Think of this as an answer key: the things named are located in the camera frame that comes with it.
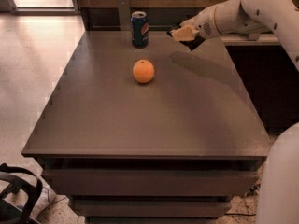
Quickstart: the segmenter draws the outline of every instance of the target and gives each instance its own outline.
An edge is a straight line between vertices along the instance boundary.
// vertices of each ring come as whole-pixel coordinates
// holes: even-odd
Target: table top
[[[154,79],[133,77],[150,60]],[[29,157],[265,157],[268,134],[219,38],[199,48],[150,32],[86,32],[22,154]]]

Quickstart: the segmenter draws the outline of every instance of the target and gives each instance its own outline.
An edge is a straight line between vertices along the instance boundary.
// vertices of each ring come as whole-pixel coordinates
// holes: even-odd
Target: soda can
[[[136,48],[144,48],[149,43],[149,21],[147,13],[136,11],[131,17],[132,44]]]

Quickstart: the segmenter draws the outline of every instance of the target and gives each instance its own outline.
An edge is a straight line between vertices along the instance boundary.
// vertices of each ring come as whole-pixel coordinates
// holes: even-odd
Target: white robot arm
[[[229,0],[201,11],[172,33],[175,40],[272,31],[299,70],[299,9],[292,0]]]

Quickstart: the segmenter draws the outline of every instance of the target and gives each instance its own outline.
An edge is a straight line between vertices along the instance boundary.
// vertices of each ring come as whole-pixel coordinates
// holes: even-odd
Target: bag strap
[[[18,176],[11,175],[10,173],[21,173],[21,174],[28,174],[32,175],[36,178],[36,186],[31,185],[27,181],[19,178]],[[0,166],[0,180],[7,181],[9,185],[13,185],[19,189],[22,189],[27,195],[28,200],[22,210],[21,217],[18,218],[20,224],[25,224],[28,222],[28,219],[30,217],[30,214],[32,210],[34,209],[36,202],[40,196],[40,193],[43,189],[43,184],[39,180],[39,178],[36,177],[35,174],[30,172],[27,169],[20,168],[20,167],[9,167],[5,163]],[[5,193],[2,192],[0,194],[0,198],[3,199],[5,197]]]

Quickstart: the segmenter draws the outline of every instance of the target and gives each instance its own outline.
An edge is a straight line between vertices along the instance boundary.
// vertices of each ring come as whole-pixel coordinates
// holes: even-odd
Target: tiled floor
[[[80,16],[15,17],[0,14],[0,162],[23,166],[40,175],[33,159],[21,155],[56,82],[84,32]],[[22,195],[10,196],[22,203]],[[233,213],[252,214],[258,196],[232,199]],[[84,223],[67,206],[52,204],[40,216],[43,224]],[[254,223],[255,216],[225,216],[217,224]]]

